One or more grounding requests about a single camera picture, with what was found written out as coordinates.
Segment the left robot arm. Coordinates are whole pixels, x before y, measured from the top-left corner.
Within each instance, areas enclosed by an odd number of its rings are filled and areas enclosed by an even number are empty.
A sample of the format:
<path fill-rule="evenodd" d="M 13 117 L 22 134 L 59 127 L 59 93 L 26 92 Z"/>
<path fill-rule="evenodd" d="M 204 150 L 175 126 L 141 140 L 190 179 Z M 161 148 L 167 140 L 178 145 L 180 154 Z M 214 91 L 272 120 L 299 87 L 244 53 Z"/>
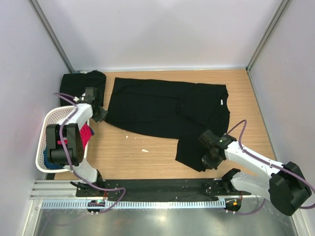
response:
<path fill-rule="evenodd" d="M 54 95 L 70 103 L 73 109 L 61 122 L 46 126 L 47 161 L 63 166 L 88 185 L 89 193 L 95 197 L 100 196 L 105 190 L 102 176 L 84 158 L 85 146 L 80 134 L 90 119 L 99 123 L 104 121 L 108 114 L 101 105 L 100 91 L 87 87 L 76 101 L 74 96 L 65 93 Z"/>

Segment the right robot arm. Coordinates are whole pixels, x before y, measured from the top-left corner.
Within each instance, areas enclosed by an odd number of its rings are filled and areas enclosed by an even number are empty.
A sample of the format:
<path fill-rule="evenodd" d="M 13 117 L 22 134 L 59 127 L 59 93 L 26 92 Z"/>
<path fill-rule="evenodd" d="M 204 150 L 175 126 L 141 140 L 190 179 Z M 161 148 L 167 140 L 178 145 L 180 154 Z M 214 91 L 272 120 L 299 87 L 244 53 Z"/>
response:
<path fill-rule="evenodd" d="M 229 134 L 222 137 L 206 130 L 200 142 L 207 149 L 202 157 L 206 169 L 216 170 L 224 160 L 234 161 L 255 174 L 248 175 L 239 169 L 231 169 L 222 178 L 222 189 L 226 194 L 248 192 L 263 197 L 282 214 L 292 216 L 304 209 L 304 202 L 315 191 L 293 162 L 283 164 L 269 159 L 246 146 Z"/>

